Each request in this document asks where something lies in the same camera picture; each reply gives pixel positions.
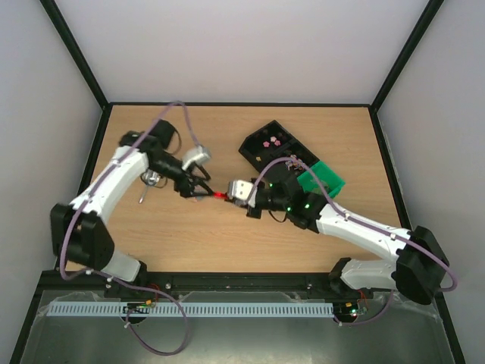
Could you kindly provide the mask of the black bin with star candies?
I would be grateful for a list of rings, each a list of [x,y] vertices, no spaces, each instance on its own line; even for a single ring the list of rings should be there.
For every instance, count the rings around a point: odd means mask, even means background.
[[[268,162],[283,154],[296,138],[278,121],[272,120],[249,134],[238,149],[256,171],[261,172]]]

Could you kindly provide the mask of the metal scoop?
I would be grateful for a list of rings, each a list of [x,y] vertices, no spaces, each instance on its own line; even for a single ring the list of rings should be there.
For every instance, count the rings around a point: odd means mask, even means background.
[[[140,198],[139,198],[139,204],[142,204],[149,189],[151,187],[155,187],[158,182],[160,181],[160,178],[161,176],[155,172],[155,171],[152,171],[152,170],[147,170],[146,172],[144,172],[141,176],[140,176],[142,182],[145,184],[145,187],[140,195]]]

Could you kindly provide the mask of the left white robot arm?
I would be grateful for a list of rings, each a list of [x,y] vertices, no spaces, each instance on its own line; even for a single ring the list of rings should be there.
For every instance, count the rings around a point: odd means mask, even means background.
[[[177,129],[159,120],[151,130],[124,134],[101,174],[69,204],[56,204],[50,212],[52,247],[59,259],[63,279],[75,278],[65,271],[67,262],[130,284],[146,282],[146,264],[117,250],[107,223],[117,203],[138,178],[147,172],[172,180],[183,198],[212,196],[211,177],[203,164],[209,150],[196,144],[182,159],[167,151]]]

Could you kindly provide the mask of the green bin with gummies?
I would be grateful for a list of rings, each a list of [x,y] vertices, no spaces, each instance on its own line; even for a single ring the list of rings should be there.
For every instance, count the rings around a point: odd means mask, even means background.
[[[311,170],[321,182],[321,185],[331,199],[335,198],[346,184],[346,182],[323,161],[313,164]],[[321,188],[309,171],[304,170],[303,173],[297,177],[297,180],[305,192],[321,193]]]

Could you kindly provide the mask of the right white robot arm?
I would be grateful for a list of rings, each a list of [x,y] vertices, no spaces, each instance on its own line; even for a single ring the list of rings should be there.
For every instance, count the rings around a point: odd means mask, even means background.
[[[376,255],[374,261],[338,261],[330,287],[339,297],[362,288],[397,290],[415,303],[429,305],[440,290],[449,261],[425,227],[410,231],[381,224],[296,184],[266,187],[237,181],[232,194],[249,212],[283,211],[298,228],[340,238]]]

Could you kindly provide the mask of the red jar lid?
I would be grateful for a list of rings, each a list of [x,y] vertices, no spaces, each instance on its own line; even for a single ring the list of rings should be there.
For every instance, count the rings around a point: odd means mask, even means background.
[[[227,194],[222,192],[214,192],[213,197],[218,199],[226,199]]]

